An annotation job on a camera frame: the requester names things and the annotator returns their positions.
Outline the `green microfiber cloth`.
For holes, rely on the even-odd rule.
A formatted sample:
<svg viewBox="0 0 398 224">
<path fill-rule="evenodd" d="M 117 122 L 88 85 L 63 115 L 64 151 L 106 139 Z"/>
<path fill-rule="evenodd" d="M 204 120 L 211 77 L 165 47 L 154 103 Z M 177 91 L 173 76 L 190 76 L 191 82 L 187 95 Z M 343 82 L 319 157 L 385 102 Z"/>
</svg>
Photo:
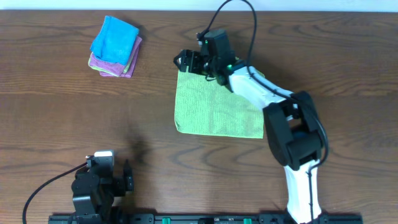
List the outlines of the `green microfiber cloth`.
<svg viewBox="0 0 398 224">
<path fill-rule="evenodd" d="M 261 139 L 262 112 L 216 81 L 178 72 L 174 122 L 184 134 Z"/>
</svg>

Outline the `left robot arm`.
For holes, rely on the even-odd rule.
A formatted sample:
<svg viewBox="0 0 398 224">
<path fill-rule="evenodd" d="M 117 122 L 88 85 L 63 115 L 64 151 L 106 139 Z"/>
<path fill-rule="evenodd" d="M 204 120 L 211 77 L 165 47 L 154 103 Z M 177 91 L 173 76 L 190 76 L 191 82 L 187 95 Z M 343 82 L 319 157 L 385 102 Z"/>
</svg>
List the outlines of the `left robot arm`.
<svg viewBox="0 0 398 224">
<path fill-rule="evenodd" d="M 72 183 L 74 220 L 77 223 L 129 223 L 123 210 L 113 206 L 116 197 L 134 190 L 129 161 L 125 161 L 119 177 L 113 175 L 112 156 L 89 156 L 86 163 L 86 167 L 76 172 Z"/>
</svg>

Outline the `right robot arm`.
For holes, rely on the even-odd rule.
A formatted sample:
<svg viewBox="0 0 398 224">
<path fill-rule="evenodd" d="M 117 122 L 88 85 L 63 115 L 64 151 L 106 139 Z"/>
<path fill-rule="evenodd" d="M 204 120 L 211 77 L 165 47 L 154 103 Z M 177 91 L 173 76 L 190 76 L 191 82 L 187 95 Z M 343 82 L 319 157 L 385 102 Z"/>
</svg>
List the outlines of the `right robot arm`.
<svg viewBox="0 0 398 224">
<path fill-rule="evenodd" d="M 295 223 L 313 223 L 321 215 L 317 172 L 326 161 L 329 142 L 311 96 L 279 88 L 234 53 L 182 50 L 173 59 L 181 72 L 217 79 L 263 112 L 269 149 L 284 167 L 287 211 Z"/>
</svg>

